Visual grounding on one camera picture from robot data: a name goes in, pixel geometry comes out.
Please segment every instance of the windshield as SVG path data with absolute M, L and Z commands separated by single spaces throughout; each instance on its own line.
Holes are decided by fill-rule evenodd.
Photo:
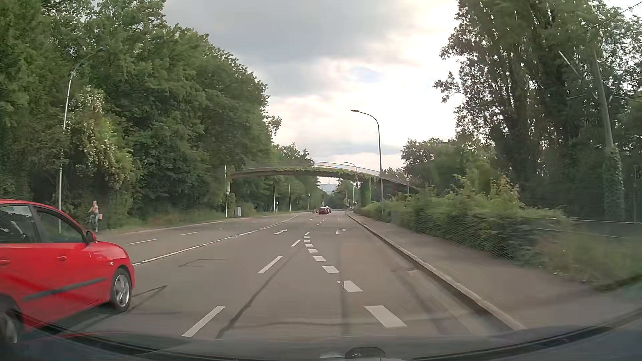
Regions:
M 408 359 L 634 321 L 641 15 L 1 1 L 0 340 Z

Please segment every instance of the bridge railing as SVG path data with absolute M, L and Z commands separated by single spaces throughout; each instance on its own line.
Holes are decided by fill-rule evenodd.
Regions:
M 274 168 L 274 167 L 298 167 L 298 166 L 309 166 L 314 168 L 327 168 L 327 169 L 336 169 L 336 170 L 347 170 L 350 172 L 357 172 L 362 174 L 373 175 L 379 177 L 379 171 L 371 170 L 368 168 L 357 167 L 355 168 L 350 164 L 341 164 L 341 163 L 332 163 L 332 162 L 305 162 L 305 161 L 286 161 L 286 162 L 269 162 L 261 164 L 248 164 L 244 167 L 245 170 L 251 169 L 263 169 L 263 168 Z M 398 183 L 405 183 L 405 179 L 397 177 L 395 175 L 384 174 L 384 179 L 389 181 L 394 181 Z

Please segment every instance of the grass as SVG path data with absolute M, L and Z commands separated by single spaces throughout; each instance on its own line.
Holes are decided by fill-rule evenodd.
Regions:
M 558 232 L 543 235 L 537 248 L 546 269 L 598 287 L 642 274 L 642 237 Z

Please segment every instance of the sky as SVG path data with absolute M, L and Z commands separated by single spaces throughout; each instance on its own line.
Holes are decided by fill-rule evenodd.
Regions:
M 607 0 L 626 8 L 639 0 Z M 167 0 L 170 24 L 208 33 L 268 85 L 274 141 L 324 162 L 403 165 L 408 139 L 455 136 L 459 99 L 432 85 L 454 60 L 440 49 L 456 27 L 454 0 Z M 642 6 L 636 13 L 642 15 Z

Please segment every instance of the car window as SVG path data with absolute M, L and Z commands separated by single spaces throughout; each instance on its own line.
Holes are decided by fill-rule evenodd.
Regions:
M 36 242 L 29 206 L 0 207 L 0 244 Z
M 76 230 L 67 219 L 38 209 L 46 239 L 53 243 L 82 243 L 82 233 Z

